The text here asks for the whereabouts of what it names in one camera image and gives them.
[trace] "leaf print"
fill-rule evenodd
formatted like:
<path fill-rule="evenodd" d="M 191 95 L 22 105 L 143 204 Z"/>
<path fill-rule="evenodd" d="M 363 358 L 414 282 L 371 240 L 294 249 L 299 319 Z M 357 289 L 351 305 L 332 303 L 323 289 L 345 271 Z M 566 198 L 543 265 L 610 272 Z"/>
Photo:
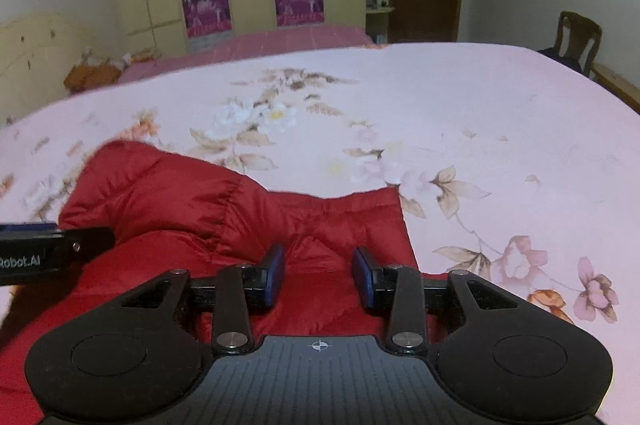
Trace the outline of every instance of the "leaf print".
<path fill-rule="evenodd" d="M 475 251 L 458 246 L 443 246 L 442 248 L 434 250 L 434 253 L 456 262 L 471 262 L 474 261 L 478 255 Z"/>
<path fill-rule="evenodd" d="M 306 108 L 307 112 L 312 114 L 324 114 L 325 116 L 342 116 L 342 111 L 333 107 L 329 107 L 325 103 L 318 102 Z"/>
<path fill-rule="evenodd" d="M 539 302 L 543 306 L 547 308 L 556 307 L 556 308 L 564 308 L 566 306 L 566 302 L 562 298 L 561 294 L 554 290 L 537 290 L 527 297 L 529 302 Z"/>
<path fill-rule="evenodd" d="M 213 140 L 204 134 L 203 131 L 190 129 L 189 132 L 197 144 L 204 148 L 209 154 L 217 154 L 228 149 L 231 142 L 225 140 Z"/>
<path fill-rule="evenodd" d="M 420 217 L 421 219 L 427 218 L 418 201 L 416 201 L 415 199 L 407 199 L 402 194 L 399 194 L 399 196 L 400 205 L 407 214 L 415 215 L 415 217 Z"/>
<path fill-rule="evenodd" d="M 265 76 L 260 79 L 260 82 L 265 84 L 271 84 L 271 82 L 275 82 L 278 79 L 278 75 L 275 71 L 265 71 L 264 74 Z"/>
<path fill-rule="evenodd" d="M 482 199 L 490 195 L 489 192 L 484 192 L 484 190 L 471 183 L 455 181 L 455 178 L 456 168 L 451 166 L 438 172 L 431 182 L 442 190 L 442 194 L 436 199 L 447 219 L 456 215 L 460 209 L 458 196 L 468 199 Z"/>
<path fill-rule="evenodd" d="M 236 141 L 241 145 L 249 145 L 250 147 L 265 147 L 273 145 L 266 134 L 257 132 L 256 130 L 246 130 L 236 136 Z"/>
<path fill-rule="evenodd" d="M 371 128 L 373 127 L 372 124 L 370 124 L 367 120 L 358 120 L 358 121 L 350 121 L 349 122 L 349 128 L 351 127 L 366 127 L 366 128 Z"/>
<path fill-rule="evenodd" d="M 449 183 L 456 179 L 456 168 L 449 167 L 448 169 L 443 169 L 436 174 L 436 179 L 433 180 L 436 185 L 440 185 L 441 183 Z"/>
<path fill-rule="evenodd" d="M 460 209 L 460 202 L 458 201 L 458 198 L 453 192 L 446 188 L 443 188 L 442 195 L 438 196 L 436 200 L 438 201 L 438 205 L 440 206 L 442 213 L 447 219 L 451 219 L 451 217 L 456 215 Z"/>
<path fill-rule="evenodd" d="M 296 75 L 302 76 L 305 73 L 304 69 L 285 68 L 282 70 L 285 78 L 292 78 Z"/>
<path fill-rule="evenodd" d="M 362 149 L 343 149 L 342 152 L 354 158 L 364 158 L 364 156 L 371 155 L 370 152 L 365 152 Z"/>
<path fill-rule="evenodd" d="M 82 148 L 83 143 L 81 141 L 78 141 L 76 143 L 74 143 L 68 151 L 66 151 L 66 157 L 70 158 L 71 156 L 73 156 L 75 153 L 77 153 L 81 148 Z"/>
<path fill-rule="evenodd" d="M 289 85 L 290 90 L 300 90 L 300 89 L 304 89 L 305 87 L 306 87 L 306 84 L 304 80 L 297 80 L 295 82 L 291 82 L 291 84 Z"/>
<path fill-rule="evenodd" d="M 240 154 L 239 157 L 242 165 L 249 170 L 275 170 L 277 167 L 266 156 L 260 156 L 259 154 Z"/>
<path fill-rule="evenodd" d="M 258 101 L 254 105 L 262 105 L 263 103 L 269 103 L 278 95 L 278 89 L 276 87 L 270 87 L 265 90 L 258 98 Z"/>
<path fill-rule="evenodd" d="M 244 163 L 239 156 L 231 156 L 223 159 L 221 162 L 223 167 L 226 167 L 236 172 L 244 172 Z"/>
<path fill-rule="evenodd" d="M 458 261 L 456 265 L 448 268 L 447 271 L 467 270 L 487 280 L 491 280 L 491 261 L 489 261 L 484 253 L 459 248 L 458 246 L 443 246 L 435 250 L 434 253 L 447 257 L 447 259 L 451 259 L 452 261 Z"/>
<path fill-rule="evenodd" d="M 0 183 L 0 199 L 9 191 L 11 187 L 14 186 L 15 176 L 13 174 L 9 174 L 5 176 L 2 182 Z"/>
<path fill-rule="evenodd" d="M 467 199 L 482 199 L 491 195 L 489 192 L 485 192 L 477 186 L 463 181 L 450 181 L 447 183 L 447 190 L 450 190 L 461 198 Z"/>
<path fill-rule="evenodd" d="M 36 143 L 36 147 L 33 148 L 33 150 L 31 151 L 31 154 L 35 154 L 49 142 L 50 142 L 50 139 L 48 137 L 41 139 Z"/>
<path fill-rule="evenodd" d="M 305 78 L 305 85 L 320 89 L 326 86 L 326 81 L 321 76 L 308 74 Z"/>
<path fill-rule="evenodd" d="M 555 316 L 556 316 L 556 317 L 558 317 L 559 319 L 562 319 L 562 320 L 564 320 L 565 322 L 569 322 L 570 324 L 573 324 L 573 323 L 574 323 L 574 321 L 572 321 L 572 320 L 569 318 L 569 315 L 567 315 L 565 312 L 563 312 L 560 308 L 556 308 L 556 307 L 554 306 L 554 307 L 549 308 L 549 310 L 551 311 L 551 314 L 552 314 L 552 315 L 555 315 Z"/>
<path fill-rule="evenodd" d="M 359 84 L 360 81 L 359 80 L 350 80 L 348 78 L 335 78 L 335 76 L 325 76 L 324 79 L 326 80 L 327 84 L 344 84 L 344 85 L 353 85 L 353 84 Z"/>
<path fill-rule="evenodd" d="M 566 306 L 566 302 L 564 302 L 561 294 L 554 290 L 536 290 L 527 297 L 527 300 L 532 304 L 537 304 L 548 309 L 552 315 L 570 324 L 574 323 L 569 316 L 562 311 L 561 308 Z"/>

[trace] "headboard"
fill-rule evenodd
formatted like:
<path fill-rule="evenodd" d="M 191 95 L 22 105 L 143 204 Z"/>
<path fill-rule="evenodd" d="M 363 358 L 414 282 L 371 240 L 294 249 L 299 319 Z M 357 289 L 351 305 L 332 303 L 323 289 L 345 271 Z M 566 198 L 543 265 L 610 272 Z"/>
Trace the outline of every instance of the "headboard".
<path fill-rule="evenodd" d="M 68 95 L 63 81 L 85 49 L 102 56 L 92 31 L 58 14 L 0 24 L 0 126 Z"/>

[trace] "flower print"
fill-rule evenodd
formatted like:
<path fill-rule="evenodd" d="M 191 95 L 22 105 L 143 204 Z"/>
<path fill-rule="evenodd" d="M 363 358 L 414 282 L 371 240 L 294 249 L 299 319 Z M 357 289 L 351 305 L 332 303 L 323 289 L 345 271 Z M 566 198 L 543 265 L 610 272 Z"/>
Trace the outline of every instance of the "flower print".
<path fill-rule="evenodd" d="M 255 124 L 265 109 L 265 105 L 254 106 L 253 100 L 232 98 L 227 104 L 214 109 L 212 127 L 204 134 L 211 140 L 234 138 Z"/>
<path fill-rule="evenodd" d="M 491 265 L 492 281 L 522 298 L 532 291 L 550 290 L 551 280 L 540 266 L 548 261 L 544 250 L 531 249 L 526 235 L 511 237 L 504 254 Z"/>
<path fill-rule="evenodd" d="M 456 168 L 449 167 L 437 173 L 435 179 L 431 181 L 442 190 L 442 194 L 437 197 L 442 213 L 450 219 L 458 213 L 460 201 L 458 198 L 482 199 L 490 193 L 484 192 L 471 183 L 456 181 Z"/>
<path fill-rule="evenodd" d="M 258 131 L 263 134 L 269 134 L 272 130 L 284 132 L 287 127 L 297 124 L 297 113 L 298 110 L 295 107 L 276 103 L 260 113 Z"/>
<path fill-rule="evenodd" d="M 9 190 L 11 190 L 11 187 L 14 186 L 14 183 L 15 176 L 13 174 L 9 174 L 8 176 L 4 177 L 2 182 L 0 182 L 0 199 L 2 199 L 2 196 L 4 196 Z"/>
<path fill-rule="evenodd" d="M 156 112 L 144 110 L 136 115 L 138 122 L 116 134 L 116 139 L 142 141 L 146 136 L 157 136 L 160 126 L 156 123 Z"/>
<path fill-rule="evenodd" d="M 371 152 L 378 140 L 378 133 L 373 127 L 361 127 L 356 132 L 356 143 L 365 152 Z"/>
<path fill-rule="evenodd" d="M 356 160 L 356 173 L 351 177 L 351 182 L 398 185 L 401 176 L 401 167 L 396 161 L 385 157 L 384 154 L 380 158 L 375 154 L 370 154 Z"/>
<path fill-rule="evenodd" d="M 404 173 L 400 181 L 400 193 L 408 199 L 418 198 L 420 195 L 436 189 L 426 172 L 410 169 Z"/>
<path fill-rule="evenodd" d="M 593 322 L 598 310 L 609 324 L 617 322 L 613 306 L 618 305 L 618 295 L 611 289 L 611 281 L 602 274 L 596 275 L 587 257 L 580 257 L 578 261 L 578 276 L 584 291 L 574 303 L 575 316 Z"/>

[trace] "red down jacket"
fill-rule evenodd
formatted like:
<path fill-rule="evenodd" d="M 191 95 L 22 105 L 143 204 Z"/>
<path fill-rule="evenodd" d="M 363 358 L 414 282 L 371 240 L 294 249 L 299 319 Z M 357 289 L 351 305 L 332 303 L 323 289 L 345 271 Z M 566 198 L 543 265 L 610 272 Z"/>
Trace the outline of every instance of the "red down jacket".
<path fill-rule="evenodd" d="M 381 264 L 417 267 L 393 188 L 339 199 L 268 192 L 231 170 L 135 142 L 112 142 L 95 154 L 60 226 L 108 226 L 117 244 L 66 280 L 68 287 L 58 280 L 18 293 L 17 314 L 6 323 L 22 319 L 21 330 L 0 339 L 2 424 L 34 424 L 41 417 L 24 378 L 24 359 L 37 338 L 169 269 L 215 275 L 225 265 L 258 262 L 272 242 L 284 243 L 277 305 L 253 321 L 260 337 L 380 334 L 382 320 L 360 307 L 353 249 L 365 245 Z M 44 307 L 29 319 L 38 306 Z"/>

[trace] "pink bedspread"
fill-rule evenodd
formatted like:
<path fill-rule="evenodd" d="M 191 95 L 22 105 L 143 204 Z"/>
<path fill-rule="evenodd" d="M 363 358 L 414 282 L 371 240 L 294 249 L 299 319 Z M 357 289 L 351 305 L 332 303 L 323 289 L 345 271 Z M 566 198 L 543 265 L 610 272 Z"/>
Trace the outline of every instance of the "pink bedspread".
<path fill-rule="evenodd" d="M 245 58 L 281 55 L 297 51 L 350 48 L 370 43 L 371 39 L 367 37 L 362 28 L 323 24 L 266 31 L 220 42 L 209 51 L 197 55 L 162 58 L 153 62 L 133 65 L 122 74 L 118 83 L 129 84 L 179 69 L 244 60 Z"/>

